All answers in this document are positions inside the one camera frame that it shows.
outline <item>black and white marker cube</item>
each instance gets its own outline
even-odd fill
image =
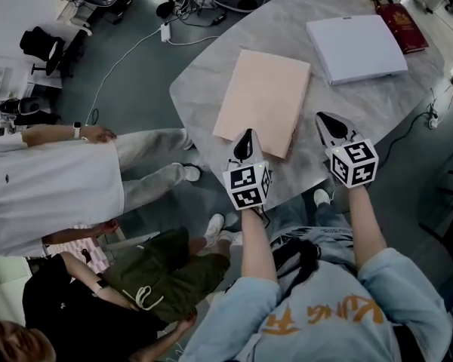
[[[370,140],[332,148],[331,172],[347,188],[374,181],[379,157]]]
[[[264,205],[270,188],[268,161],[223,172],[225,189],[237,210]]]

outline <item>person in white t-shirt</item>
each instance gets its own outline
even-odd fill
[[[77,123],[0,137],[0,254],[40,256],[42,244],[113,232],[115,217],[201,176],[197,167],[178,163],[135,181],[122,182],[121,172],[146,155],[192,146],[184,129],[116,137]],[[73,228],[81,225],[92,228]]]

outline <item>wristwatch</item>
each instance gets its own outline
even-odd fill
[[[109,283],[107,283],[103,279],[100,279],[99,281],[96,282],[96,286],[94,287],[94,293],[98,293],[103,288],[107,288],[108,286],[109,286]]]
[[[78,140],[81,133],[81,122],[74,122],[74,139]]]

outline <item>forearm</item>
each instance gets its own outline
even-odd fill
[[[173,330],[169,334],[157,339],[151,345],[142,348],[129,357],[130,362],[155,362],[161,357],[174,343],[178,342],[183,334],[178,330]]]
[[[22,140],[29,146],[38,146],[74,139],[74,127],[63,125],[34,126],[22,132]]]
[[[64,244],[70,241],[81,240],[83,238],[95,238],[100,234],[98,226],[88,229],[64,229],[42,238],[42,243],[46,245]]]
[[[353,227],[354,255],[359,270],[370,258],[387,247],[368,191],[364,186],[349,189],[350,216]]]
[[[66,264],[67,273],[78,281],[81,281],[90,288],[91,291],[96,292],[97,282],[100,280],[99,276],[97,276],[85,263],[76,259],[71,253],[62,252],[60,255],[63,258],[63,262]]]
[[[277,282],[277,271],[262,219],[252,210],[242,211],[242,277]]]

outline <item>gray marble tabletop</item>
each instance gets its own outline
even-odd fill
[[[212,131],[243,48],[312,65],[310,85],[287,158],[269,156],[273,184],[267,209],[329,176],[315,126],[317,112],[349,118],[364,137],[377,143],[419,104],[443,75],[442,55],[422,28],[430,46],[406,56],[408,73],[334,87],[328,84],[307,35],[306,22],[373,13],[373,4],[368,0],[272,0],[226,31],[178,76],[170,88],[171,98],[200,154],[221,182],[229,143],[212,135]]]

